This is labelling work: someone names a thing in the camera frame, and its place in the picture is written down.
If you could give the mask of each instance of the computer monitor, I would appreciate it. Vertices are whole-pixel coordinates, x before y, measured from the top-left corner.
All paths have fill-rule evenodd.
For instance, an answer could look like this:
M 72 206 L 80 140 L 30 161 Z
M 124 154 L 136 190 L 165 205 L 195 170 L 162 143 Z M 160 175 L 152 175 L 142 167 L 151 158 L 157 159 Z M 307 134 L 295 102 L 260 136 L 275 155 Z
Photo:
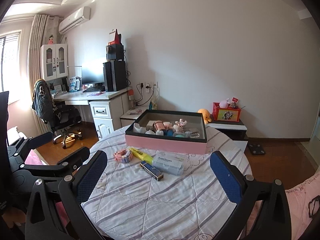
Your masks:
M 82 64 L 82 84 L 103 83 L 103 63 L 106 58 L 99 58 Z

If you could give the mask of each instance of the round table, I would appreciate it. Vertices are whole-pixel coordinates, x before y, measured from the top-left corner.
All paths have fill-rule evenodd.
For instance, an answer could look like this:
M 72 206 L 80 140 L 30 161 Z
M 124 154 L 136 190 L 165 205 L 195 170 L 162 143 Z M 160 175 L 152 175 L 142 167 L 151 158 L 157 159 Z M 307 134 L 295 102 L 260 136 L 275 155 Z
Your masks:
M 210 153 L 219 150 L 242 174 L 252 174 L 244 153 L 225 134 L 206 127 L 207 154 L 189 155 L 181 176 L 164 173 L 156 181 L 140 160 L 118 163 L 113 154 L 126 147 L 123 127 L 96 143 L 108 165 L 84 211 L 104 235 L 118 239 L 212 239 L 232 213 L 231 203 L 210 168 Z M 157 151 L 141 149 L 154 156 Z

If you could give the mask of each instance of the power outlet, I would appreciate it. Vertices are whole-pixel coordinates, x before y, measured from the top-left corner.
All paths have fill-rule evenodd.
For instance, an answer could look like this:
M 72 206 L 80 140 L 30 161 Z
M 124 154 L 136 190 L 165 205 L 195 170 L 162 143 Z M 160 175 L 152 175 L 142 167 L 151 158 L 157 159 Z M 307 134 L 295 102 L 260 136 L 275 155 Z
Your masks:
M 152 88 L 158 88 L 158 82 L 152 82 L 151 83 Z
M 146 83 L 146 93 L 150 93 L 150 83 Z

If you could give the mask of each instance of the office chair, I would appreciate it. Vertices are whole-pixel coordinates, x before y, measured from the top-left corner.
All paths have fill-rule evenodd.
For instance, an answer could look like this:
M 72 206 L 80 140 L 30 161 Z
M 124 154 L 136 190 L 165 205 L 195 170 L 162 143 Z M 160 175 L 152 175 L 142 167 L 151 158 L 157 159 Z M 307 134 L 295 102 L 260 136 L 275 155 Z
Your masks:
M 82 140 L 80 129 L 76 133 L 70 132 L 72 125 L 81 122 L 81 115 L 74 106 L 58 105 L 56 106 L 48 84 L 43 79 L 36 81 L 32 93 L 32 109 L 42 119 L 45 124 L 49 124 L 52 132 L 58 135 L 53 139 L 57 144 L 58 138 L 63 138 L 62 148 L 66 149 L 66 144 L 79 138 Z

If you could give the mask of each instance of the screw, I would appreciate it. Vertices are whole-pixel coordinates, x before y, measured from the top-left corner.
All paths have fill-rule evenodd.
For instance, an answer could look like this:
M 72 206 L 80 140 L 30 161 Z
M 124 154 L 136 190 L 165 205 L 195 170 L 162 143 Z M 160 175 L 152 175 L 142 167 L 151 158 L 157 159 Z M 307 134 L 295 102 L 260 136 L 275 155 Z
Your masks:
M 280 186 L 280 185 L 282 184 L 282 181 L 279 180 L 279 179 L 275 179 L 275 183 L 276 183 L 278 186 Z
M 245 178 L 246 178 L 248 181 L 253 181 L 253 180 L 254 180 L 254 177 L 253 177 L 252 175 L 250 175 L 250 174 L 247 174 L 247 175 L 245 176 Z
M 65 181 L 70 181 L 70 180 L 72 180 L 72 175 L 67 175 L 67 176 L 65 176 L 65 177 L 64 177 L 64 180 L 65 180 Z
M 42 183 L 42 179 L 37 179 L 36 180 L 36 185 L 40 185 Z

